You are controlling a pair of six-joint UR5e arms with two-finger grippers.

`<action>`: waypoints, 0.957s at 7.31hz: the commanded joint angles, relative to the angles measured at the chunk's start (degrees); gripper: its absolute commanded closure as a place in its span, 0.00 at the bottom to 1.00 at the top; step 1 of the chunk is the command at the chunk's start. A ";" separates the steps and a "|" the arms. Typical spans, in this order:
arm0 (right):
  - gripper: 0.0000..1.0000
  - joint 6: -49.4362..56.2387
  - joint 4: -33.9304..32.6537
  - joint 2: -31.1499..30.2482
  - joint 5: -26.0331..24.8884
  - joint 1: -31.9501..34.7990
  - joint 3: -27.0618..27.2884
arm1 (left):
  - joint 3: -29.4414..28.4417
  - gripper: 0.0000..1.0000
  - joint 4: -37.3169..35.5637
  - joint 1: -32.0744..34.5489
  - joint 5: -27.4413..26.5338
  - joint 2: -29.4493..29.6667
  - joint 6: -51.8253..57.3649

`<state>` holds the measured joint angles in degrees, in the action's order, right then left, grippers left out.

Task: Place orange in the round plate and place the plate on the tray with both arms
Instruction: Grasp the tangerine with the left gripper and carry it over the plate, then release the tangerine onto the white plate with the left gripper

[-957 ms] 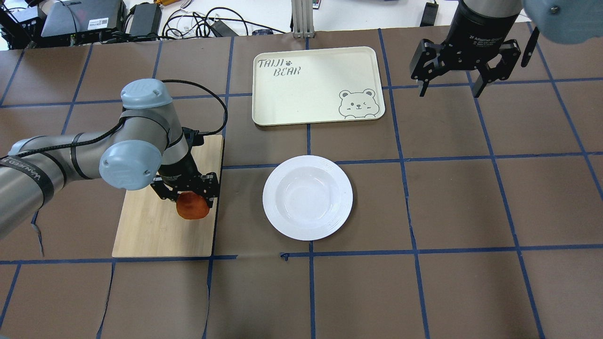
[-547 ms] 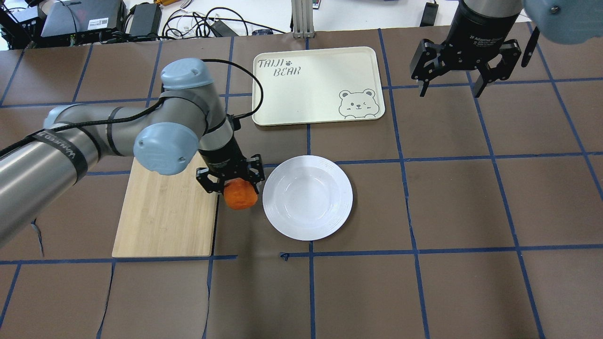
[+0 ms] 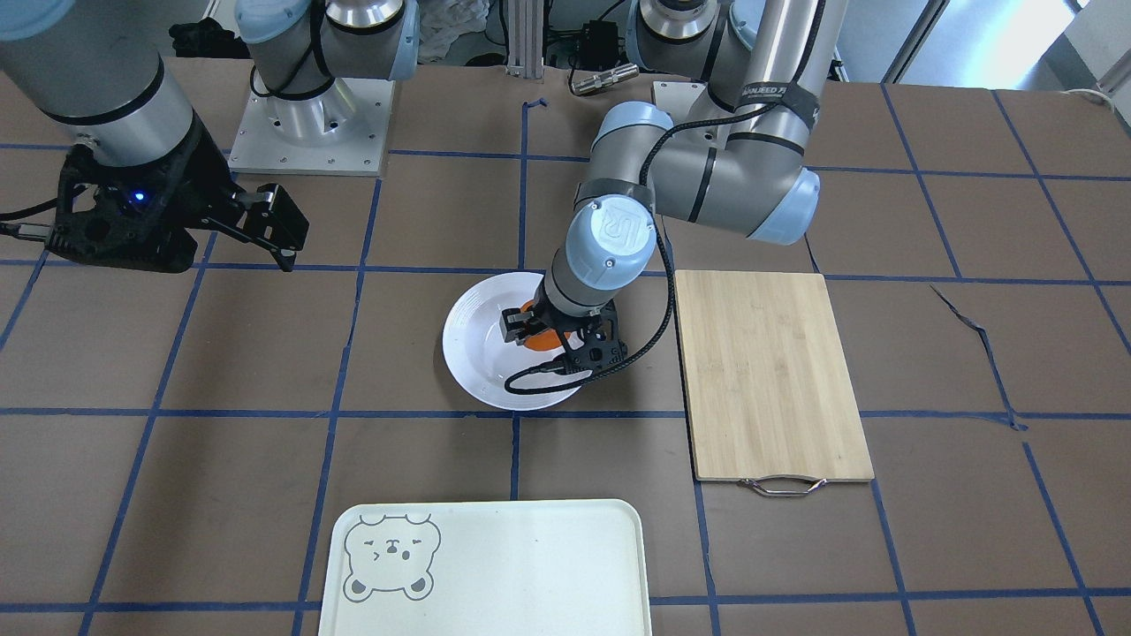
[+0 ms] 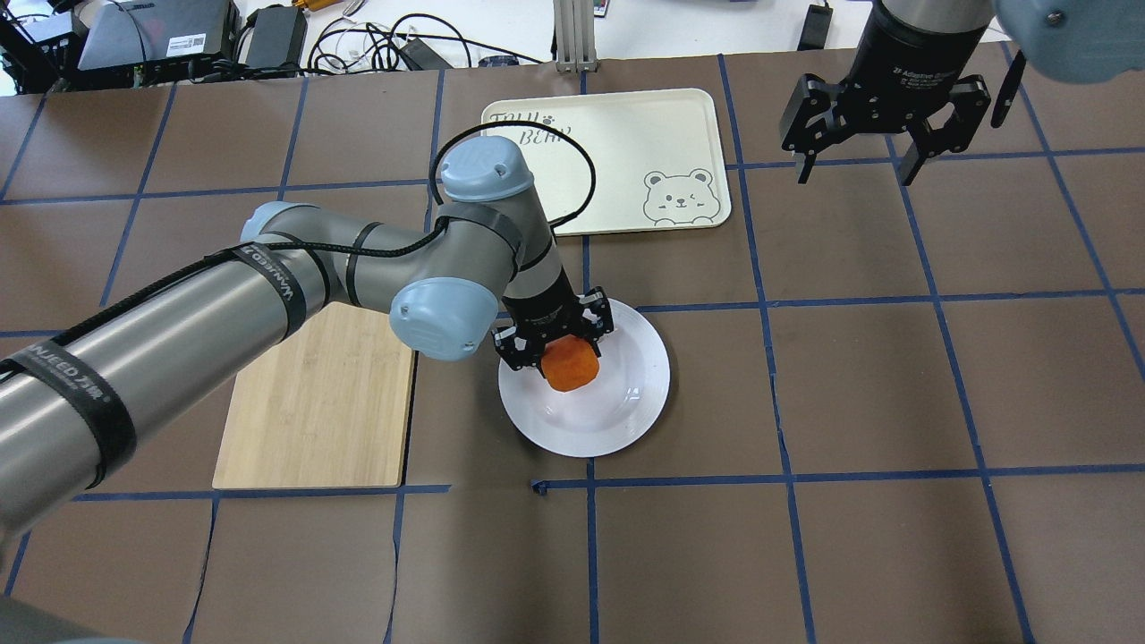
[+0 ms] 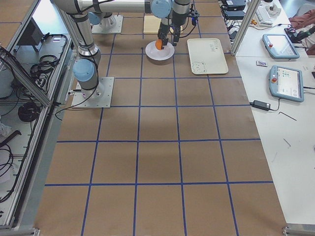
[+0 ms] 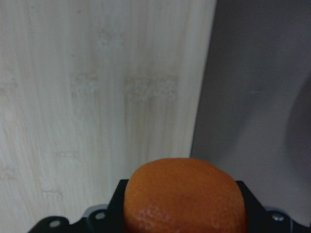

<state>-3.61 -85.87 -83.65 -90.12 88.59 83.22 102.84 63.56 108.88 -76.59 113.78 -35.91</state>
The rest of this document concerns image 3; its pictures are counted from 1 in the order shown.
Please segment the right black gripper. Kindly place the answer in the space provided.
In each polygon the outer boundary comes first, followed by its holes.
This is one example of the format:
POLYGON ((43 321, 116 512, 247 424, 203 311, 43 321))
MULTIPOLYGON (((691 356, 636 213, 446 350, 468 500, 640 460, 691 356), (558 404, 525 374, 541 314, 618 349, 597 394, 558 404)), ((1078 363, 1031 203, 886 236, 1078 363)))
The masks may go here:
POLYGON ((293 270, 295 253, 307 244, 308 220, 291 195, 282 184, 260 184, 254 192, 235 184, 205 128, 191 129, 185 140, 193 141, 185 160, 185 220, 217 235, 209 260, 293 270))

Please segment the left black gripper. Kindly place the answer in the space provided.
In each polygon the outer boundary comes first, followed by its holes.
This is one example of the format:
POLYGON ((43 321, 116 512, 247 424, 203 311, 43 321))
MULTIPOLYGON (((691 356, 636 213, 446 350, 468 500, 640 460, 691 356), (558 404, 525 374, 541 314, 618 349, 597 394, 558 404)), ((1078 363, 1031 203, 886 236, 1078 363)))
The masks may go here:
MULTIPOLYGON (((545 329, 554 329, 561 311, 551 306, 549 300, 530 300, 521 307, 508 307, 500 317, 500 333, 506 343, 524 344, 534 334, 545 329)), ((566 354, 608 354, 610 338, 607 329, 573 329, 556 330, 566 354)))

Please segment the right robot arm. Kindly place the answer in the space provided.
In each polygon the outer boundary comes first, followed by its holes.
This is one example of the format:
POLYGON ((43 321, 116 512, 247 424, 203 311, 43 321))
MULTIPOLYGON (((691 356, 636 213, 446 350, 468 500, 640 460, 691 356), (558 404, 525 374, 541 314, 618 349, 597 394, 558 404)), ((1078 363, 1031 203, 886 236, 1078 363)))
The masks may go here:
MULTIPOLYGON (((295 148, 373 139, 349 80, 408 80, 416 1, 239 1, 249 85, 295 148)), ((94 1, 5 1, 3 70, 72 145, 57 196, 3 216, 3 234, 107 269, 182 273, 193 230, 222 232, 292 270, 308 220, 280 184, 247 192, 146 44, 94 1)))

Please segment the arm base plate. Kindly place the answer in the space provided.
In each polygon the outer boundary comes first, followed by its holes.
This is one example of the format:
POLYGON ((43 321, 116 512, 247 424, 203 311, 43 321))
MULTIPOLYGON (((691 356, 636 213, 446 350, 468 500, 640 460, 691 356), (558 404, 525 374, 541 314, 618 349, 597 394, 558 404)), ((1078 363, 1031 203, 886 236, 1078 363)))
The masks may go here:
POLYGON ((338 78, 323 95, 250 95, 228 156, 238 173, 380 177, 399 84, 338 78))
POLYGON ((651 101, 656 108, 670 113, 674 119, 684 119, 703 89, 706 85, 702 83, 656 80, 653 83, 651 101))

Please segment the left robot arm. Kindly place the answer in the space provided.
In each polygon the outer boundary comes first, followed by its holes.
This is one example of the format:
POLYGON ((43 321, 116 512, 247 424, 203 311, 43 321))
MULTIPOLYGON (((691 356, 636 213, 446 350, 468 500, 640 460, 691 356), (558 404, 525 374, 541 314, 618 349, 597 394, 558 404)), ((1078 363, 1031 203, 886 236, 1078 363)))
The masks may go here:
POLYGON ((847 5, 844 1, 634 1, 634 65, 702 84, 684 117, 611 108, 578 186, 566 241, 532 306, 508 309, 506 342, 599 327, 602 311, 657 248, 663 215, 791 244, 815 214, 803 165, 847 5))

